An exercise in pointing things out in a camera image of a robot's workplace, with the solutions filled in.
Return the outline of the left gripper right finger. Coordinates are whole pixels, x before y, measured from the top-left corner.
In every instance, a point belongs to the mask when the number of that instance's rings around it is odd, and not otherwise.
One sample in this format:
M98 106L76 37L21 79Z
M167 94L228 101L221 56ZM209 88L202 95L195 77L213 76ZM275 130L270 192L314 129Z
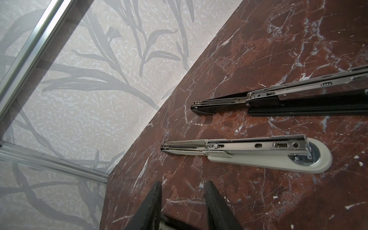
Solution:
M204 197L210 230L243 229L212 181L204 183Z

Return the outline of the black stapler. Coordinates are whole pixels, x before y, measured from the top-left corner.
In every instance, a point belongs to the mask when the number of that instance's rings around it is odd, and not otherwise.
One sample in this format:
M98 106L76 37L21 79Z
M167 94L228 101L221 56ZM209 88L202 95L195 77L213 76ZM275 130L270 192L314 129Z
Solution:
M159 230L197 230L197 228L170 216L161 215Z
M199 116L247 109L252 117L359 116L368 113L368 67L194 101Z

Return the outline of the beige stapler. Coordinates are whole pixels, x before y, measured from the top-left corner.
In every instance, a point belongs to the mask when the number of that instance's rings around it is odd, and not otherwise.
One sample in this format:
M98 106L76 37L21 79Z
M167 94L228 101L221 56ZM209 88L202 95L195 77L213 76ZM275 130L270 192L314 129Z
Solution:
M304 134L251 139L164 141L168 154L206 156L211 162L317 174L333 161L328 147Z

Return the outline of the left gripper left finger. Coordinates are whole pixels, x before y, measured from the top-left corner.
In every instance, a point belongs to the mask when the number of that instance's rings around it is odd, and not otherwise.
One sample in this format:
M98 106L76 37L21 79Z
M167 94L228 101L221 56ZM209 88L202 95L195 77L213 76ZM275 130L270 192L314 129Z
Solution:
M125 230L158 230L161 221L162 183L155 182Z

